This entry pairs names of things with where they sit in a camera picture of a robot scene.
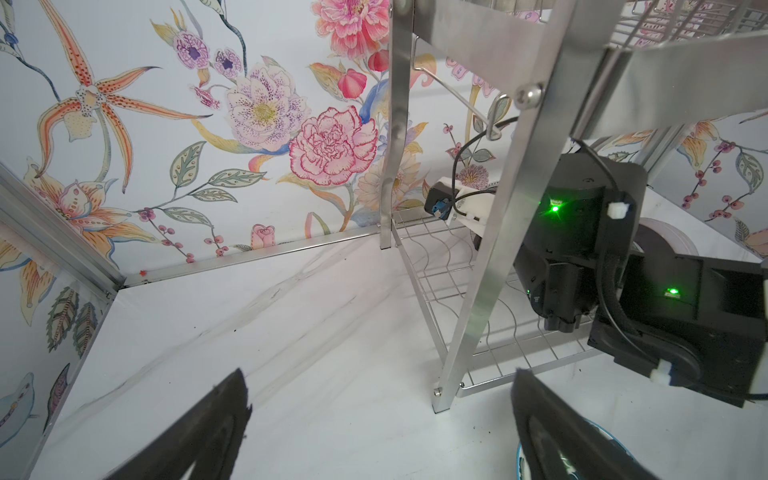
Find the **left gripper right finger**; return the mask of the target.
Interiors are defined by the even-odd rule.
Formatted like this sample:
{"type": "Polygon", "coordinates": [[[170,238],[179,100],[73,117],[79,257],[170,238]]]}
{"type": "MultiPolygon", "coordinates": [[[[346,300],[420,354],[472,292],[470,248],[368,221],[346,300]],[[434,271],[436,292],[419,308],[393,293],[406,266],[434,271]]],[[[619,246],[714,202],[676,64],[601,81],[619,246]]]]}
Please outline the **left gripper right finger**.
{"type": "Polygon", "coordinates": [[[614,437],[583,418],[531,371],[519,369],[511,403],[520,479],[653,479],[614,437]]]}

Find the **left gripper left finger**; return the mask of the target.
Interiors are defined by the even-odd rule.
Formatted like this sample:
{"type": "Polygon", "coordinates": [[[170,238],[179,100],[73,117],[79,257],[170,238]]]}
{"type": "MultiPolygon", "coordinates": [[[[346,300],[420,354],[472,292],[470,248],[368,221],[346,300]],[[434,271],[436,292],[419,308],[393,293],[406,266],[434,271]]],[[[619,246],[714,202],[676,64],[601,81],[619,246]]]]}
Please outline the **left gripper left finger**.
{"type": "Polygon", "coordinates": [[[240,369],[233,371],[109,479],[229,479],[252,414],[240,369]]]}

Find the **plain lilac ceramic bowl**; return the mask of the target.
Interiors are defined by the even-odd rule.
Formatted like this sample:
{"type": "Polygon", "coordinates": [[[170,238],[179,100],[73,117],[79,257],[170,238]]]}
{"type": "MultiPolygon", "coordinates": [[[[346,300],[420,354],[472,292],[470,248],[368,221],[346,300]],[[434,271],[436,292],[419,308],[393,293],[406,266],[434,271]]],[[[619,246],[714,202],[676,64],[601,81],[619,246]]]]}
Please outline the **plain lilac ceramic bowl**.
{"type": "Polygon", "coordinates": [[[699,255],[686,233],[670,223],[652,218],[640,219],[634,243],[644,253],[699,255]]]}

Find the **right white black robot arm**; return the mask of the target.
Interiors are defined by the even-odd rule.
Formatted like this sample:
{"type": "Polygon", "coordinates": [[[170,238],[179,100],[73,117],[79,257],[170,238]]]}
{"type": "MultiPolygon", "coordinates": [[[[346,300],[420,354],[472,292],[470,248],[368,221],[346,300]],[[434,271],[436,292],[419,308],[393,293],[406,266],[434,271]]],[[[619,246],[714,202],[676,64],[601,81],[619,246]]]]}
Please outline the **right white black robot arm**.
{"type": "Polygon", "coordinates": [[[740,406],[767,347],[767,271],[676,252],[643,225],[636,164],[563,155],[514,269],[549,331],[592,324],[589,344],[640,375],[740,406]]]}

